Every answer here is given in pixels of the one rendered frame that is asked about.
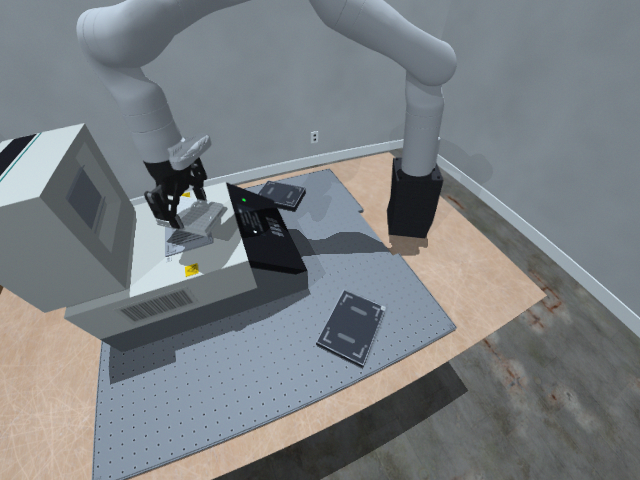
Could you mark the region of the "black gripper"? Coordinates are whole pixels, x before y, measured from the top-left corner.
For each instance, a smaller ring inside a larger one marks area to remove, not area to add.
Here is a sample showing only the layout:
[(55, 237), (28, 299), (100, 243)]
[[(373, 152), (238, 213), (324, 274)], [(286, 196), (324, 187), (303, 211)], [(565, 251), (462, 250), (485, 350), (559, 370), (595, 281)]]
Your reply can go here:
[[(207, 201), (203, 188), (203, 182), (207, 180), (207, 175), (200, 157), (183, 170), (172, 169), (169, 160), (159, 163), (144, 162), (144, 164), (156, 182), (155, 189), (144, 193), (154, 217), (159, 220), (169, 221), (172, 228), (182, 230), (184, 225), (177, 214), (177, 205), (179, 205), (180, 197), (183, 193), (190, 188), (189, 185), (194, 184), (191, 186), (193, 186), (192, 189), (196, 199)], [(191, 167), (194, 176), (191, 175)], [(168, 195), (173, 196), (173, 200), (168, 199)], [(169, 205), (171, 205), (171, 210), (169, 210)]]

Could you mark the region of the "white lab instrument with lid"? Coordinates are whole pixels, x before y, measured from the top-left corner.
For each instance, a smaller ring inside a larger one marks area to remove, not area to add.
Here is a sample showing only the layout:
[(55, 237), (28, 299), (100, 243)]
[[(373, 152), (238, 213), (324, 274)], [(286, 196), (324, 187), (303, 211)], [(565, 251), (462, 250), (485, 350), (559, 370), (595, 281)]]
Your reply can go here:
[(308, 288), (274, 200), (203, 188), (208, 236), (133, 206), (85, 123), (2, 141), (0, 285), (121, 352)]

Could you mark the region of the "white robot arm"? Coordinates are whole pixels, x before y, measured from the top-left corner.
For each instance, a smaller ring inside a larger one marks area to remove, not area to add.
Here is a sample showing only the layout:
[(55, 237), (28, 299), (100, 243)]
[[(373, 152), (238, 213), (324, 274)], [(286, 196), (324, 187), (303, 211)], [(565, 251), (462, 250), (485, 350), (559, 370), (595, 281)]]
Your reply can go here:
[[(80, 15), (82, 52), (116, 101), (144, 162), (169, 160), (174, 170), (183, 170), (212, 143), (205, 133), (182, 138), (162, 88), (141, 67), (199, 19), (247, 1), (126, 0)], [(430, 174), (440, 145), (442, 84), (457, 66), (452, 47), (411, 24), (384, 0), (309, 1), (326, 26), (406, 69), (401, 169), (411, 176)]]

